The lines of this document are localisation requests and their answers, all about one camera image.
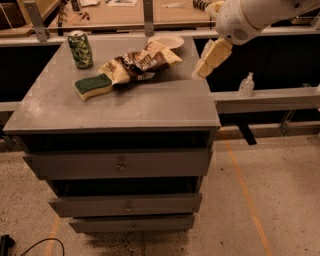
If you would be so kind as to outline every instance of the cable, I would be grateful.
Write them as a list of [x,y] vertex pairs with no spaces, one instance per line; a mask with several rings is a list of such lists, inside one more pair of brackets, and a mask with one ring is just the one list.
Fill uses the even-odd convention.
[[63,243],[57,239],[57,238],[46,238],[46,239],[43,239],[41,241],[39,241],[38,243],[32,245],[28,250],[26,250],[24,253],[21,254],[21,256],[24,256],[26,255],[27,252],[29,252],[33,247],[37,246],[38,244],[42,243],[42,242],[45,242],[45,241],[49,241],[49,240],[54,240],[54,241],[57,241],[61,244],[61,247],[62,247],[62,256],[64,256],[64,246],[63,246]]

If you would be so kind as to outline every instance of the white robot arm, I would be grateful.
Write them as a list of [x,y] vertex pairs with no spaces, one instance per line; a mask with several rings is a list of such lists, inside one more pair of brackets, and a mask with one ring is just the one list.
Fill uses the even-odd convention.
[[320,8],[320,0],[226,0],[216,30],[233,45],[257,37],[267,26]]

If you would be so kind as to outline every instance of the gray cabinet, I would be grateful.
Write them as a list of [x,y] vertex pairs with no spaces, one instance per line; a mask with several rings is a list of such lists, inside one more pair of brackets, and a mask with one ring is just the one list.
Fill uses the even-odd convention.
[[[206,82],[190,78],[198,59],[192,39],[179,49],[180,66],[82,102],[74,81],[115,57],[108,49],[128,48],[128,40],[89,39],[101,53],[95,67],[76,69],[64,43],[5,132],[23,146],[30,170],[56,194],[49,204],[76,232],[192,228],[220,125]],[[130,40],[133,48],[146,44]]]

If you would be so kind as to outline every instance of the sponge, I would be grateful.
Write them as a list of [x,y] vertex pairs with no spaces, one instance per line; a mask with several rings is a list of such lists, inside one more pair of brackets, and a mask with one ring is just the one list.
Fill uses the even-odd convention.
[[193,78],[206,78],[213,69],[220,66],[231,55],[231,50],[232,44],[224,38],[219,37],[215,42],[209,40],[195,66]]
[[83,101],[96,95],[108,93],[113,89],[112,81],[105,74],[81,79],[75,83],[75,87]]
[[208,13],[211,17],[217,18],[218,12],[220,11],[222,5],[224,4],[224,1],[217,1],[212,4],[209,4],[205,12]]

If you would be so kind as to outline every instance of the crumpled wrapper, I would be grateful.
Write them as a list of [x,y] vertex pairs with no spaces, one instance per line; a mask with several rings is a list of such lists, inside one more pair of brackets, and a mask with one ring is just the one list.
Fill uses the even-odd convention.
[[150,79],[156,72],[181,62],[182,59],[169,48],[152,41],[141,52],[121,54],[108,61],[99,72],[106,74],[112,80],[112,84],[123,84]]

